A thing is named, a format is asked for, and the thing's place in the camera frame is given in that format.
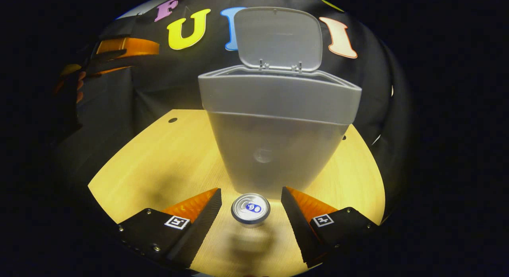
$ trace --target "trash can lid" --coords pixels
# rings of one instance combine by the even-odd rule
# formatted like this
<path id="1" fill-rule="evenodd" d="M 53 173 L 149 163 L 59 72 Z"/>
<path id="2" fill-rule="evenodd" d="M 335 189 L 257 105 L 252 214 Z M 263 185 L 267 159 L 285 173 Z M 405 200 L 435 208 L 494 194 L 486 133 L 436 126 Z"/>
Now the trash can lid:
<path id="1" fill-rule="evenodd" d="M 248 67 L 311 72 L 322 63 L 318 20 L 300 10 L 250 7 L 234 16 L 240 61 Z"/>

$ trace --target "aluminum can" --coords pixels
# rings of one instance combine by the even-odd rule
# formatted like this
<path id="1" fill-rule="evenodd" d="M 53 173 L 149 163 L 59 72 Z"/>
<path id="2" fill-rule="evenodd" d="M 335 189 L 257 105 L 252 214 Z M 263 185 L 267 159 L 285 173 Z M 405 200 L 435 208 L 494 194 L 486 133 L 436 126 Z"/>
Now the aluminum can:
<path id="1" fill-rule="evenodd" d="M 262 225 L 269 214 L 269 201 L 257 193 L 242 194 L 231 205 L 231 215 L 247 228 Z"/>

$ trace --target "table surface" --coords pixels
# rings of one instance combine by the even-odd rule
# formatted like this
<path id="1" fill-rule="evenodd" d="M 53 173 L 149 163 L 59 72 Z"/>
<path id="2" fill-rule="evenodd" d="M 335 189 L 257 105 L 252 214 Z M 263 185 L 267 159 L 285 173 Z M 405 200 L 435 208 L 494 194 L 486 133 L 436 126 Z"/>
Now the table surface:
<path id="1" fill-rule="evenodd" d="M 337 209 L 353 207 L 380 225 L 382 177 L 353 125 L 345 135 L 303 192 Z M 229 208 L 240 193 L 231 184 L 205 110 L 171 110 L 118 151 L 89 183 L 116 223 L 215 187 L 221 188 L 223 205 L 191 269 L 215 277 L 286 277 L 307 271 L 280 200 L 269 199 L 271 213 L 257 228 L 244 228 L 231 216 Z"/>

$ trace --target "trash can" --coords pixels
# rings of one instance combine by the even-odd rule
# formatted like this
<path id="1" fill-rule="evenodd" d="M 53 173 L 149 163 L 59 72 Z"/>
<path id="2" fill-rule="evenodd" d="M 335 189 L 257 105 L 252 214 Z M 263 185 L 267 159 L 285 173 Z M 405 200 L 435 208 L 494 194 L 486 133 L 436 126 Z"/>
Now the trash can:
<path id="1" fill-rule="evenodd" d="M 198 76 L 234 188 L 278 199 L 304 190 L 336 151 L 357 114 L 361 88 L 317 70 L 318 20 L 306 12 L 252 7 L 234 16 L 243 65 Z"/>

